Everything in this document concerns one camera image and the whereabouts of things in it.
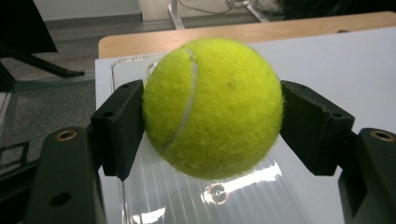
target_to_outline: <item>wall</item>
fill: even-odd
[[[138,0],[34,0],[44,21],[140,13]]]

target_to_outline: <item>table surface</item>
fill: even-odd
[[[390,81],[389,78],[391,78],[391,80],[394,80],[395,78],[395,76],[393,75],[393,61],[391,60],[392,58],[394,58],[394,41],[392,40],[394,38],[386,37],[387,35],[384,35],[389,34],[389,31],[384,31],[384,29],[378,29],[369,32],[370,34],[351,33],[345,35],[318,36],[314,38],[308,37],[295,39],[296,37],[304,36],[336,34],[340,30],[363,31],[392,26],[396,26],[396,13],[380,12],[311,20],[255,23],[246,25],[209,27],[134,35],[114,35],[105,37],[99,44],[99,58],[101,60],[96,61],[95,66],[96,96],[98,103],[97,106],[99,106],[108,97],[108,95],[111,94],[109,65],[116,60],[113,57],[125,57],[130,55],[144,55],[154,52],[166,52],[175,49],[179,45],[199,36],[223,36],[237,39],[245,43],[255,43],[252,45],[256,49],[259,49],[261,52],[265,52],[267,54],[266,56],[268,56],[269,62],[275,62],[273,66],[277,68],[277,71],[280,75],[283,75],[283,78],[290,80],[296,79],[300,83],[315,87],[315,90],[320,90],[321,92],[324,92],[326,96],[329,96],[330,99],[333,99],[335,102],[342,105],[342,107],[344,107],[344,105],[348,107],[348,111],[351,110],[350,112],[352,112],[352,114],[359,115],[359,119],[356,122],[356,127],[360,128],[363,124],[360,124],[359,122],[363,122],[364,125],[368,125],[368,127],[381,128],[383,126],[385,130],[393,131],[394,127],[396,127],[394,126],[394,122],[384,122],[382,123],[382,126],[377,126],[377,123],[379,122],[378,120],[376,120],[373,124],[369,122],[369,118],[371,118],[372,115],[365,115],[364,113],[366,113],[366,110],[361,110],[358,108],[359,104],[362,104],[362,107],[364,107],[366,101],[356,101],[356,99],[353,98],[355,99],[354,101],[351,100],[352,98],[347,99],[347,97],[345,97],[348,95],[355,96],[357,94],[356,90],[359,88],[381,91],[390,90],[389,93],[382,94],[382,96],[394,95],[393,87],[391,85],[389,86],[389,83],[394,83]],[[394,29],[391,29],[392,30],[390,30],[390,33],[394,34]],[[380,41],[374,41],[373,44],[369,44],[368,46],[366,46],[367,48],[360,47],[362,44],[371,43],[367,42],[367,40],[376,40],[377,38]],[[279,39],[288,40],[262,43],[269,40]],[[377,43],[383,43],[381,42],[382,40],[386,41],[386,43],[384,43],[384,45],[377,45]],[[294,54],[291,56],[289,56],[289,54],[279,55],[277,53],[279,51],[279,48],[287,48],[288,52],[291,51],[291,53]],[[308,51],[301,55],[300,52],[303,49],[308,49]],[[366,79],[361,77],[362,72],[364,72],[365,70],[371,70],[365,67],[369,66],[370,63],[361,64],[361,62],[365,61],[362,61],[364,57],[360,57],[359,55],[361,54],[365,56],[370,56],[369,58],[371,58],[373,56],[373,53],[371,53],[371,49],[373,50],[374,55],[381,56],[380,59],[378,59],[378,63],[373,63],[373,66],[375,68],[371,69],[374,69],[375,71],[380,71],[381,69],[384,70],[381,70],[381,72],[379,73],[382,74],[381,76],[387,74],[389,78],[380,78],[379,80],[386,80],[387,82],[379,82],[377,84],[379,86],[385,85],[387,86],[386,88],[381,88],[379,86],[367,87],[367,83],[375,82],[372,80],[366,81]],[[308,61],[312,62],[312,60],[315,60],[317,56],[320,56],[320,52],[322,52],[323,50],[326,50],[326,52],[330,50],[332,53],[329,52],[329,54],[321,55],[322,60],[318,60],[316,63],[313,64],[308,63],[309,66],[305,64],[306,66],[297,66],[298,68],[296,68],[296,66],[283,66],[281,63],[276,63],[283,62],[285,60],[284,57],[291,57],[293,59],[296,59],[298,62],[295,63],[306,63],[306,59],[309,59]],[[352,61],[352,64],[344,64],[343,60],[345,58],[354,58],[354,61]],[[339,62],[339,66],[330,66],[326,62]],[[295,71],[296,69],[303,69],[304,71],[300,71],[299,74],[303,73],[305,74],[305,76],[299,76],[298,74],[295,74],[293,71]],[[350,71],[350,74],[354,76],[343,77],[343,74],[346,72],[344,70]],[[333,85],[339,86],[338,91],[334,91]],[[370,102],[378,102],[378,100],[368,100],[368,98],[366,100]],[[356,108],[349,108],[351,101],[354,102],[354,104],[352,105],[354,105]],[[381,106],[383,105],[385,105],[385,107],[393,106],[393,108],[391,108],[389,111],[391,113],[394,113],[396,108],[394,107],[394,105],[389,104],[386,101],[384,101]],[[392,115],[384,116],[384,118],[392,118]],[[288,165],[282,166],[285,174],[294,174],[294,170],[304,169],[304,166],[298,162],[298,158],[296,158],[295,155],[290,152],[290,150],[282,149],[279,150],[275,155],[278,155],[277,158],[282,158],[283,163]],[[313,223],[342,223],[342,211],[338,202],[339,199],[333,199],[334,202],[330,202],[331,198],[334,197],[334,195],[336,195],[338,192],[336,180],[339,174],[340,173],[338,172],[337,175],[333,177],[315,178],[312,178],[309,173],[288,176],[290,185],[293,186],[293,190],[296,192],[297,195],[299,195],[301,203],[304,205],[304,209],[310,215]],[[106,214],[108,221],[109,223],[119,223],[118,220],[120,220],[120,198],[118,194],[117,179],[115,179],[114,177],[104,177],[103,175],[101,175],[101,179],[104,187]]]
[[[296,21],[275,21],[217,27],[112,35],[99,42],[99,58],[167,52],[197,37],[228,37],[245,43],[263,42],[344,31],[396,26],[396,13],[376,12]]]

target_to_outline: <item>tennis ball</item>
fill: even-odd
[[[148,139],[177,170],[202,179],[242,175],[281,127],[283,97],[270,64],[229,39],[196,39],[164,56],[143,95]]]

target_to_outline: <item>white table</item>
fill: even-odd
[[[304,84],[355,116],[354,132],[373,127],[396,133],[396,27],[250,46],[281,79]],[[116,60],[96,61],[97,107],[111,94],[110,65]],[[332,177],[312,176],[281,138],[272,153],[313,223],[344,222],[337,187],[340,169]],[[117,179],[101,178],[108,222],[120,223]]]

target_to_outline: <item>chair leg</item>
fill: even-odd
[[[18,49],[14,49],[11,46],[6,44],[0,43],[0,51],[4,52],[5,54],[9,55],[9,57],[21,61],[23,63],[28,63],[34,67],[42,69],[44,71],[50,72],[58,77],[80,77],[84,76],[83,71],[70,71],[65,68],[62,68],[58,65],[53,63],[49,63],[44,61],[40,58],[37,58],[34,55],[27,54],[23,51]]]
[[[17,80],[8,72],[8,70],[0,63],[0,92],[14,90]]]

